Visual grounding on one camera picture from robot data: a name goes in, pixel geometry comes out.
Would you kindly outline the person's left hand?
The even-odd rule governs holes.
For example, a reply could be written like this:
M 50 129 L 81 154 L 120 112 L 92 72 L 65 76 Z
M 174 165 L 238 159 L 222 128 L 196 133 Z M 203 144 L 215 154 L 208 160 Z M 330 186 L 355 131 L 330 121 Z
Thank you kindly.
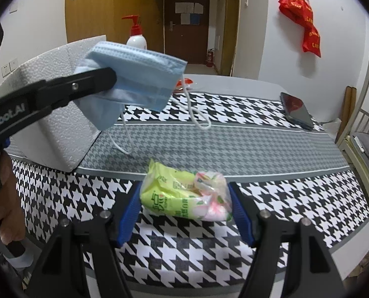
M 17 179 L 12 170 L 10 156 L 0 154 L 0 239 L 4 245 L 25 238 L 25 217 L 16 190 Z

